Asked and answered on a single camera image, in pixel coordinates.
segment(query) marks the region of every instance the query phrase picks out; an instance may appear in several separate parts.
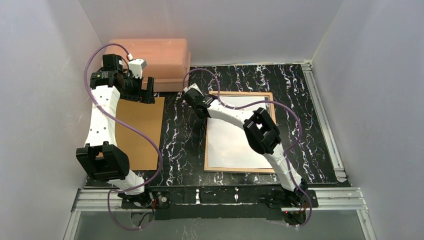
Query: orange plastic container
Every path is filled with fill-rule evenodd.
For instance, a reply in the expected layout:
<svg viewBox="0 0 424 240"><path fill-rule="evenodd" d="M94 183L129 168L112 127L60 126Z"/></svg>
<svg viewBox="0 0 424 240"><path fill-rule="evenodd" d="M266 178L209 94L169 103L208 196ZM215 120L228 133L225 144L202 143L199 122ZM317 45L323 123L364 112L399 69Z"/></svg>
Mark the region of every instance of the orange plastic container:
<svg viewBox="0 0 424 240"><path fill-rule="evenodd" d="M190 70L190 51L187 40L183 38L160 39L112 39L110 43L123 45L134 59L145 59L147 66L143 69L143 87L147 77L154 78L155 92L181 92L183 77ZM106 54L126 54L118 46L109 46Z"/></svg>

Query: brown cardboard sheet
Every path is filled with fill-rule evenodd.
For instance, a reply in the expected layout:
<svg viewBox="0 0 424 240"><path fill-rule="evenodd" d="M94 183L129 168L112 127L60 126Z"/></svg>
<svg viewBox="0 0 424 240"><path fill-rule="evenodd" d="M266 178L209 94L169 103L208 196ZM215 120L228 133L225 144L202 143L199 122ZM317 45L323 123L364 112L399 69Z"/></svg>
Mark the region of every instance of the brown cardboard sheet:
<svg viewBox="0 0 424 240"><path fill-rule="evenodd" d="M159 146L164 103L164 97L155 97L155 104L119 100L116 117L146 134ZM157 169L158 153L146 139L119 123L115 125L115 137L118 148L128 155L131 170Z"/></svg>

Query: floor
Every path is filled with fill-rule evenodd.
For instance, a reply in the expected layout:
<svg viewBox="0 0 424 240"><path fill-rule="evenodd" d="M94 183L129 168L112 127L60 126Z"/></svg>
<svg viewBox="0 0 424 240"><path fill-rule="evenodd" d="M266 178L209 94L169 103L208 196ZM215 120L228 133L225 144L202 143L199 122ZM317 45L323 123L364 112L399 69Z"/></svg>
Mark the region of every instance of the floor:
<svg viewBox="0 0 424 240"><path fill-rule="evenodd" d="M287 156L297 172L310 184L337 183L326 142L300 64L208 66L222 91L272 92L275 101L291 107L301 119L303 135L299 147ZM206 72L193 73L205 93L217 83ZM159 92L165 97L160 150L163 167L151 186L217 186L278 184L275 174L204 172L206 121L198 119L183 102L181 92ZM296 122L276 107L275 116L282 145L288 147L298 134ZM137 171L149 178L153 171ZM87 179L86 187L110 187Z"/></svg>

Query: glass panel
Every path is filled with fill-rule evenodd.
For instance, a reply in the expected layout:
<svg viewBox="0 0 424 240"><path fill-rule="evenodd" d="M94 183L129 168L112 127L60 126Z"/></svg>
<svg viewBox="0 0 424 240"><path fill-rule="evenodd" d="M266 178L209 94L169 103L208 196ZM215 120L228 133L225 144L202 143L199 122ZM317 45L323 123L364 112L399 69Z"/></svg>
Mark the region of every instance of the glass panel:
<svg viewBox="0 0 424 240"><path fill-rule="evenodd" d="M130 212L113 214L121 224L134 226ZM136 224L141 219L141 215L137 215L133 216ZM128 231L115 225L107 212L85 211L81 213L75 239L365 239L356 210L314 211L309 223L299 231L283 224L282 221L270 223L262 218L172 219L155 221L141 231Z"/></svg>

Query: white connector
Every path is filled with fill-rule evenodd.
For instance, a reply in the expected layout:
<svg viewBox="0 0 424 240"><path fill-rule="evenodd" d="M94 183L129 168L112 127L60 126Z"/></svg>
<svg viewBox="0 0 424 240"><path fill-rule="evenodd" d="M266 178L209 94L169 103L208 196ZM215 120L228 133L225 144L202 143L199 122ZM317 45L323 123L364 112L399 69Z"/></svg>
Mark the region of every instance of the white connector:
<svg viewBox="0 0 424 240"><path fill-rule="evenodd" d="M133 55L130 53L130 54L128 54L127 56L126 56L126 59L128 60L128 61L132 61L133 60Z"/></svg>
<svg viewBox="0 0 424 240"><path fill-rule="evenodd" d="M184 87L184 93L187 93L187 91L190 90L190 89L196 89L203 96L203 92L200 91L200 88L198 87L198 85L196 83L191 84L188 87Z"/></svg>

